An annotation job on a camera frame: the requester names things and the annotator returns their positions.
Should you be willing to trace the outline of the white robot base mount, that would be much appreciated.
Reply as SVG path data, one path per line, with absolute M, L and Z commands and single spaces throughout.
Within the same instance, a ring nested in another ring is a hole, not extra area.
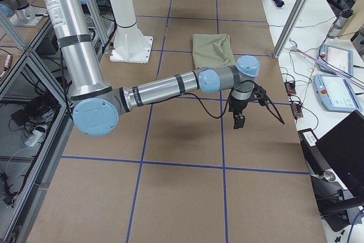
M 153 37 L 143 35 L 138 28 L 133 0 L 110 0 L 110 4 L 117 27 L 110 60 L 148 63 Z

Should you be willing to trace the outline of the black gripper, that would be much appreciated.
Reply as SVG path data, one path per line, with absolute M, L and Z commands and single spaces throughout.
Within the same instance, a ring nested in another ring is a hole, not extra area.
M 229 112 L 233 113 L 234 118 L 234 129 L 241 129 L 245 125 L 245 116 L 243 115 L 243 110 L 248 106 L 248 100 L 238 100 L 235 97 L 230 97 L 229 102 Z

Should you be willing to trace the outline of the robot arm grey silver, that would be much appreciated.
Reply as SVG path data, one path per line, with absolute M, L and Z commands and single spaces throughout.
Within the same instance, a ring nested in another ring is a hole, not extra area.
M 259 61 L 249 55 L 223 68 L 199 68 L 191 72 L 150 80 L 141 67 L 131 62 L 148 60 L 152 37 L 137 27 L 132 0 L 110 0 L 117 27 L 111 64 L 101 67 L 81 7 L 81 0 L 43 0 L 51 19 L 59 48 L 64 56 L 74 90 L 73 122 L 82 133 L 99 137 L 110 133 L 121 115 L 134 108 L 162 102 L 194 90 L 216 93 L 229 90 L 228 107 L 234 126 L 245 122 L 242 111 L 253 99 Z

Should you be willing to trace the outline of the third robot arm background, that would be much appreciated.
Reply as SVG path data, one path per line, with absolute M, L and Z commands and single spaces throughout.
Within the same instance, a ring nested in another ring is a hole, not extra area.
M 44 9 L 30 5 L 28 0 L 1 0 L 1 12 L 16 27 L 35 27 L 43 17 Z

